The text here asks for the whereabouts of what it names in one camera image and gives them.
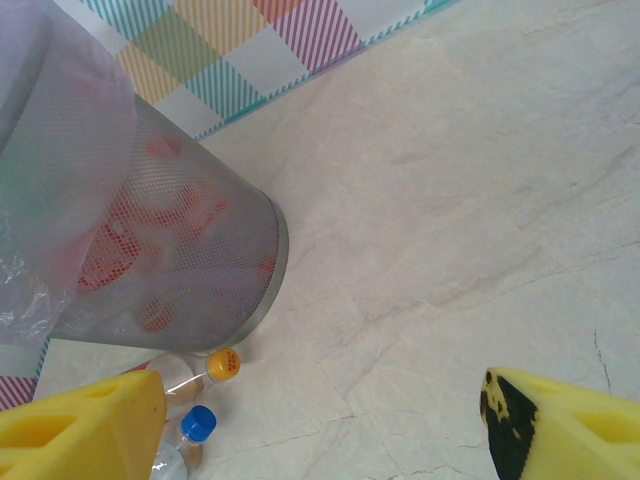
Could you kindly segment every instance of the bottle cap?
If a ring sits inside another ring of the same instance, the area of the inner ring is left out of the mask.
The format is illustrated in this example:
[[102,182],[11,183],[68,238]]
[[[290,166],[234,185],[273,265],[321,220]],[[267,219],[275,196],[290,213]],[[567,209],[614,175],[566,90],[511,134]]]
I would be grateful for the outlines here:
[[207,357],[207,372],[215,382],[226,382],[240,371],[240,357],[233,348],[217,350]]
[[211,410],[203,405],[196,405],[180,422],[182,433],[194,443],[202,443],[216,428],[218,421]]

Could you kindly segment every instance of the colorful striped wallpaper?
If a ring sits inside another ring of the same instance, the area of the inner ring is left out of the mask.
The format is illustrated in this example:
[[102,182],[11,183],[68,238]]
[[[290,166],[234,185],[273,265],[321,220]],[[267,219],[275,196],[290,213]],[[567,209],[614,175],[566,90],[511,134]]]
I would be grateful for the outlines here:
[[48,347],[0,346],[0,411],[33,399]]
[[56,0],[200,138],[449,0]]

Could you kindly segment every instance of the pink stripe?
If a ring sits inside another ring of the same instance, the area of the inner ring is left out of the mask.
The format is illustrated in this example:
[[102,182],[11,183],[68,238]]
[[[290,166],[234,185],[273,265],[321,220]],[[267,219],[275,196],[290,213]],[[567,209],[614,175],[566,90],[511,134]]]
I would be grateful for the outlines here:
[[18,377],[9,377],[9,381],[11,385],[15,389],[16,392],[20,395],[20,397],[24,400],[24,403],[29,403],[29,390],[25,389],[22,383],[20,383]]
[[[289,10],[286,15],[282,15],[278,21],[280,22],[281,26],[280,26],[280,36],[282,37],[282,39],[287,42],[287,44],[289,43],[288,40],[285,39],[289,38],[289,36],[291,35],[291,17],[293,16],[293,11]],[[284,26],[285,26],[285,20],[286,20],[286,25],[287,25],[287,34],[286,36],[284,35]]]
[[347,49],[345,33],[347,31],[347,26],[348,25],[349,25],[349,21],[347,20],[347,17],[345,17],[343,15],[343,17],[342,17],[342,31],[340,32],[340,40],[338,40],[339,48],[338,48],[338,51],[336,52],[336,57],[339,57],[340,55],[342,55]]
[[349,24],[349,31],[347,32],[347,39],[344,42],[345,51],[348,51],[351,48],[351,44],[353,43],[353,25]]
[[[318,0],[320,2],[320,6],[322,6],[322,3],[324,2],[324,0]],[[309,44],[309,37],[311,36],[311,31],[315,28],[318,27],[317,22],[314,23],[314,16],[313,14],[316,11],[316,2],[315,0],[307,0],[307,3],[311,2],[311,12],[309,12],[309,22],[307,24],[307,35],[306,38],[304,39],[304,46],[302,47],[303,51],[304,51],[304,55],[302,57],[302,63],[304,65],[307,65],[307,63],[309,62],[309,55],[312,53],[312,49],[313,49],[313,44]]]
[[295,15],[295,18],[293,19],[293,32],[291,33],[291,43],[289,43],[288,36],[287,36],[287,43],[289,43],[289,47],[291,48],[291,50],[295,52],[294,48],[295,48],[296,38],[298,37],[298,23],[299,23],[298,17],[300,16],[300,5],[298,5],[297,8],[294,8],[291,11],[291,15],[292,16]]
[[33,396],[36,394],[36,388],[38,388],[38,379],[31,379],[31,400],[33,400]]
[[351,35],[351,32],[349,29],[347,29],[345,36],[344,36],[344,41],[342,41],[340,43],[340,54],[338,55],[338,58],[340,58],[342,55],[345,54],[345,52],[347,51],[347,49],[349,48],[349,36]]
[[0,410],[8,410],[10,407],[7,403],[4,402],[3,396],[0,395],[0,406],[2,407]]
[[311,65],[312,68],[315,68],[318,61],[320,60],[320,50],[322,49],[322,45],[326,41],[324,36],[324,31],[327,26],[327,16],[329,15],[330,6],[325,2],[323,7],[324,7],[324,17],[320,18],[321,10],[318,11],[318,21],[322,26],[320,27],[320,30],[317,30],[318,35],[313,39],[315,43],[315,48],[313,49],[314,50],[313,55],[311,56],[311,60],[309,61],[309,65]]
[[273,7],[274,0],[262,0],[262,16],[267,20],[269,18],[269,14],[271,13],[271,7]]
[[300,33],[298,35],[296,35],[295,38],[295,42],[296,42],[296,56],[298,58],[302,57],[302,39],[304,38],[304,32],[306,30],[307,27],[307,10],[309,10],[309,0],[307,0],[306,2],[304,2],[304,6],[302,6],[302,17],[300,18],[300,21],[298,22],[298,27],[300,27]]
[[353,41],[351,42],[351,47],[354,50],[357,50],[357,46],[360,44],[360,40],[358,39],[358,32],[356,32],[356,29],[353,28],[353,25],[351,26],[351,28],[353,29]]
[[299,8],[300,8],[300,5],[289,10],[289,13],[287,14],[287,38],[289,39],[292,39],[293,35],[295,35],[294,30],[291,30],[291,25],[293,25],[295,29],[295,21],[293,20],[293,14],[296,13]]
[[25,391],[25,393],[27,394],[27,398],[29,399],[29,401],[31,401],[33,399],[33,390],[34,390],[33,384],[31,383],[31,379],[16,377],[16,380],[20,382],[20,385],[22,385],[22,390]]
[[0,384],[0,394],[2,394],[2,396],[4,396],[4,399],[7,402],[9,402],[10,406],[15,407],[15,406],[19,405],[18,403],[16,403],[17,399],[13,395],[8,395],[7,392],[5,392],[4,388],[2,388],[1,384]]
[[335,47],[336,47],[336,39],[339,37],[338,31],[340,30],[340,24],[342,21],[342,10],[340,10],[338,12],[338,17],[336,18],[335,22],[335,28],[336,30],[333,32],[333,38],[331,39],[331,47],[329,47],[329,58],[327,59],[327,61],[331,61],[334,59],[334,57],[336,56],[335,54]]
[[322,56],[320,57],[321,63],[320,65],[324,65],[325,63],[327,63],[328,61],[328,55],[330,55],[331,52],[327,51],[327,47],[329,46],[329,38],[331,37],[331,32],[333,31],[335,24],[333,23],[333,18],[336,14],[336,8],[338,8],[338,4],[334,3],[333,4],[333,8],[331,10],[331,17],[329,18],[329,21],[327,22],[327,25],[329,26],[329,28],[327,28],[327,38],[324,41],[324,45],[322,47]]
[[278,32],[278,35],[280,35],[280,37],[284,40],[284,21],[285,21],[285,16],[288,15],[282,15],[281,17],[276,18],[273,21],[273,28],[276,29],[276,31]]
[[29,400],[22,393],[22,388],[16,385],[16,382],[13,380],[13,377],[4,377],[4,381],[7,387],[13,390],[18,401],[22,403],[27,403]]

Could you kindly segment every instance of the black marking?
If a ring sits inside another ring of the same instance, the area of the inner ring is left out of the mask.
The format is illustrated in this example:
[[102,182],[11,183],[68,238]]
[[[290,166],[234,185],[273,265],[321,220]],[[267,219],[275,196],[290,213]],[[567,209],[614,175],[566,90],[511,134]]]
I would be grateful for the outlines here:
[[527,457],[535,435],[535,404],[503,377],[497,377],[498,387],[506,402],[508,416],[498,420],[498,414],[486,408],[489,431],[489,450],[496,472],[501,480],[519,480],[527,463]]
[[482,415],[483,418],[486,418],[488,409],[489,399],[487,398],[487,392],[483,390],[480,393],[480,415]]

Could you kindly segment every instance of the orange bottle cap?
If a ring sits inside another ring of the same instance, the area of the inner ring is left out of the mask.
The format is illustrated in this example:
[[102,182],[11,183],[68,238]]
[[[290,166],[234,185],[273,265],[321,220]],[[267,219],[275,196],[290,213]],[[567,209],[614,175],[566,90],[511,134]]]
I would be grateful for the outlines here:
[[215,382],[226,382],[240,371],[240,356],[233,348],[216,350],[207,357],[207,372]]

